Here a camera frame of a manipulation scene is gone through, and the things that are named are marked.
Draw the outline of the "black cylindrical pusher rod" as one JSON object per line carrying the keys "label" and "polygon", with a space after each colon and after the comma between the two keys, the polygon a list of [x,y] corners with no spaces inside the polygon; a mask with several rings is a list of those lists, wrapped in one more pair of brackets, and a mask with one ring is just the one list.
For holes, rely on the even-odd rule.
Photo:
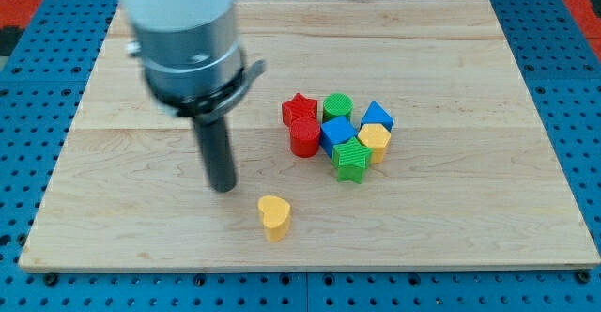
{"label": "black cylindrical pusher rod", "polygon": [[210,187],[218,193],[233,190],[237,173],[225,118],[211,122],[195,118],[193,128]]}

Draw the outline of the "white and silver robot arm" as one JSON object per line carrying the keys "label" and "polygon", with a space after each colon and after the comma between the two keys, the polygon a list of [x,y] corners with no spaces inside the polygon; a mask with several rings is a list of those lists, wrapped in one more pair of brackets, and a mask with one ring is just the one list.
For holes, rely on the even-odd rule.
{"label": "white and silver robot arm", "polygon": [[193,123],[208,181],[225,193],[237,173],[225,116],[266,69],[248,64],[234,0],[120,0],[147,87],[177,117]]}

